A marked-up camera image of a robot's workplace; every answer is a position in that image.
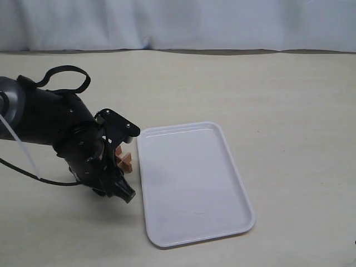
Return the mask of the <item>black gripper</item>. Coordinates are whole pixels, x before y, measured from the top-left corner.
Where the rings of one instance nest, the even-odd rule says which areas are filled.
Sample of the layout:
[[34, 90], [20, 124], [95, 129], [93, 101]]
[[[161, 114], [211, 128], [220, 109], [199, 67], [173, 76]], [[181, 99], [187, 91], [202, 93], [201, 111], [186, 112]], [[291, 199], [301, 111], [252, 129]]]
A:
[[94, 121], [79, 123], [55, 143], [55, 151], [81, 185], [100, 196], [117, 196], [128, 204], [136, 191], [122, 178], [115, 149], [103, 137], [107, 137], [103, 125]]

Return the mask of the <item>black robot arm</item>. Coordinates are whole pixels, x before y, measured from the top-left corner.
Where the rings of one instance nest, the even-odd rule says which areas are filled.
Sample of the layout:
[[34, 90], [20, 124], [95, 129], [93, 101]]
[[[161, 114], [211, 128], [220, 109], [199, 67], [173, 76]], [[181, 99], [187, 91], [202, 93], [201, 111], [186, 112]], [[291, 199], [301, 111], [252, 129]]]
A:
[[115, 111], [92, 115], [76, 93], [42, 90], [19, 76], [1, 77], [1, 115], [22, 142], [52, 146], [78, 184], [125, 202], [135, 196], [115, 152], [140, 129]]

